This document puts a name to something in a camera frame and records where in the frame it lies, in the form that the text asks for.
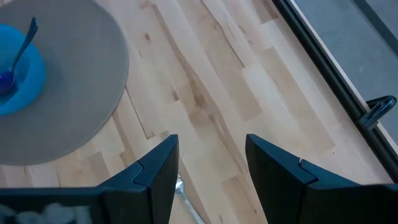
blue spoon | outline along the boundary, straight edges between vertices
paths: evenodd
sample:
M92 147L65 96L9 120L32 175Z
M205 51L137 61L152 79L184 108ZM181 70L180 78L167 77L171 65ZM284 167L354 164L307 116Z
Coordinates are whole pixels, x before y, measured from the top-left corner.
M14 63L12 64L12 67L4 72L0 72L0 95L6 94L12 88L15 80L14 77L15 66L17 65L17 62L19 61L21 55L24 53L27 46L29 46L33 37L36 35L38 28L39 27L37 25L37 19L32 18L32 22L30 22L29 31L26 34L25 41L22 44L21 48L19 49L18 54L14 59Z

spoon handle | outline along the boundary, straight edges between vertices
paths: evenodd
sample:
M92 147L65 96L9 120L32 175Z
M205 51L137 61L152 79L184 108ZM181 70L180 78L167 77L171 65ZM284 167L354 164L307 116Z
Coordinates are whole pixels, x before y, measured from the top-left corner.
M194 209L194 207L192 206L191 202L189 201L189 199L187 198L187 196L185 195L184 191L181 191L178 193L179 196L181 197L181 199L183 200L185 206L188 208L188 210L190 211L190 213L192 214L193 218L195 219L195 221L198 224L206 224L200 217L200 215L198 214L198 212Z
M16 57L14 59L14 63L12 64L12 72L14 72L14 69L15 69L15 66L17 65L18 60L20 59L21 55L24 53L27 46L29 46L29 44L32 41L33 37L35 36L38 28L39 28L39 26L37 25L37 19L33 17L32 22L30 22L29 31L26 34L24 43L22 44L21 48L19 49L18 54L16 55Z

black latch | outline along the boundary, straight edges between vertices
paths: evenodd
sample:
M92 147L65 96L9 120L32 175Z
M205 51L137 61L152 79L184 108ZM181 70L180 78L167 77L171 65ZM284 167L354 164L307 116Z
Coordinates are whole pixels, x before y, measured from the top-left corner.
M367 130L372 130L378 120L390 111L397 103L394 96L383 96L366 102L370 107L370 111L364 114L358 121L358 124Z

gray round placemat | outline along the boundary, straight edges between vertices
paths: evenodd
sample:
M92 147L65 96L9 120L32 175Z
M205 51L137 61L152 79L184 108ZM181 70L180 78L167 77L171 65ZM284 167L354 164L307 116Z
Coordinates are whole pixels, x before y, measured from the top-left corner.
M13 0L0 24L26 33L39 21L35 46L46 81L26 109L0 116L0 162L37 164L90 140L109 119L128 75L126 41L116 21L91 0Z

blue bowl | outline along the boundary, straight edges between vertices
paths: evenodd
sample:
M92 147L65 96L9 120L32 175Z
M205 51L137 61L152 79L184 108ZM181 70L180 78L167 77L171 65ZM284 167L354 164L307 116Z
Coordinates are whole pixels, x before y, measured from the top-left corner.
M25 35L15 28L0 25L0 71L10 68ZM40 94L45 81L44 61L37 48L30 44L19 59L12 90L0 95L0 115L25 108Z

